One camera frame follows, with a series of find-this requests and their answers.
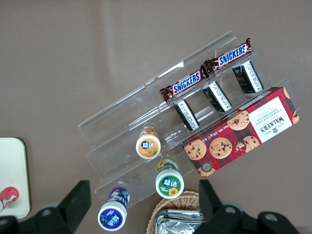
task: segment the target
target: white bottle cap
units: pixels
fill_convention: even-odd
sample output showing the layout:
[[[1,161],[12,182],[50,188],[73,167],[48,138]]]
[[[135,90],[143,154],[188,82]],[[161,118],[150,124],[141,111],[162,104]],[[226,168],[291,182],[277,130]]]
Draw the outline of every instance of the white bottle cap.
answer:
[[[123,227],[127,218],[127,209],[120,202],[106,202],[97,215],[97,221],[104,230],[113,232]]]
[[[184,181],[180,172],[166,169],[158,173],[155,180],[157,193],[166,199],[173,199],[181,195]]]
[[[146,144],[152,143],[154,144],[154,147],[149,148],[149,146],[147,145],[147,147],[143,148],[142,147],[143,143]],[[136,142],[136,152],[140,157],[144,159],[152,159],[157,157],[160,154],[160,150],[161,150],[160,140],[153,134],[144,134]]]

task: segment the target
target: brown table surface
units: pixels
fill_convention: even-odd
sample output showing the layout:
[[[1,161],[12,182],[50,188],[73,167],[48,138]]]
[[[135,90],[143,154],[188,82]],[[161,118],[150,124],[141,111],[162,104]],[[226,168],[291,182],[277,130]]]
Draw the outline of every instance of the brown table surface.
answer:
[[[0,1],[0,137],[26,145],[31,212],[79,180],[99,182],[78,125],[170,64],[230,30],[252,38],[273,82],[287,78],[301,121],[209,177],[221,200],[285,215],[312,233],[310,1]],[[185,177],[198,191],[197,172]],[[129,209],[116,233],[145,233],[158,195]],[[92,206],[77,233],[104,233]]]

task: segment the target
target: acrylic tier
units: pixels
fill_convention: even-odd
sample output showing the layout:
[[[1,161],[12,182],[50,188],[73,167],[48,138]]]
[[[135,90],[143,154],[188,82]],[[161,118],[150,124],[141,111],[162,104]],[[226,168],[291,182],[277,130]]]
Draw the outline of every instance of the acrylic tier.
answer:
[[[243,94],[232,71],[235,64],[251,60],[264,90],[272,86],[260,55],[254,52],[210,73],[209,79],[175,97],[175,100],[186,100],[195,113],[200,124],[195,131],[184,126],[173,103],[164,101],[159,91],[161,88],[196,72],[205,60],[224,54],[239,44],[233,32],[221,36],[79,125],[92,146],[86,157],[101,177],[95,192],[102,202],[106,201],[113,187],[124,187],[130,192],[129,207],[154,194],[156,165],[163,158],[174,158],[183,176],[194,170],[180,143],[226,114],[215,111],[207,100],[202,92],[206,82],[216,80],[236,108],[261,93]],[[136,141],[146,127],[154,128],[161,141],[160,155],[151,160],[141,158],[136,152]]]

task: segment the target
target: chocolate chip cookie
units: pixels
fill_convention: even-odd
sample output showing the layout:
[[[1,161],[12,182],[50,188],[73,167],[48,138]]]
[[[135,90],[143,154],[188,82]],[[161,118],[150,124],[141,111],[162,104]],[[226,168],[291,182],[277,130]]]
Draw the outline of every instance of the chocolate chip cookie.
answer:
[[[297,123],[297,122],[299,122],[299,121],[300,121],[300,117],[299,117],[299,115],[297,114],[297,111],[295,111],[295,112],[293,113],[293,115],[292,115],[292,123],[295,124],[295,123]]]
[[[247,111],[237,112],[236,114],[232,115],[227,121],[229,127],[237,131],[246,128],[249,122],[250,119]]]
[[[288,99],[291,99],[291,97],[289,96],[289,94],[288,94],[288,92],[287,92],[287,90],[286,90],[286,88],[284,87],[284,94],[285,94],[285,96],[288,98]]]
[[[236,144],[236,150],[237,151],[240,150],[243,147],[245,147],[245,145],[242,142],[240,142],[240,141]]]
[[[199,172],[199,174],[200,174],[201,177],[205,178],[205,177],[211,175],[212,173],[214,173],[214,172],[215,172],[215,169],[212,168],[209,172],[204,172],[203,169],[199,168],[199,169],[198,169],[198,172]]]
[[[228,139],[218,137],[210,143],[209,151],[213,157],[222,159],[230,155],[232,144]]]
[[[246,145],[246,153],[260,145],[259,140],[254,136],[247,136],[244,138],[244,143]]]
[[[201,140],[194,140],[184,147],[184,151],[191,160],[199,160],[205,156],[207,147]]]

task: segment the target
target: silver foil wrapper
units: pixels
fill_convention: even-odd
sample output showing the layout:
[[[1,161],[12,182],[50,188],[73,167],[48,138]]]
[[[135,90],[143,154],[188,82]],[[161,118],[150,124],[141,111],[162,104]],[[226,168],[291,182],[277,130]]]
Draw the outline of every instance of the silver foil wrapper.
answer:
[[[193,234],[204,222],[198,211],[164,210],[156,217],[155,234]]]

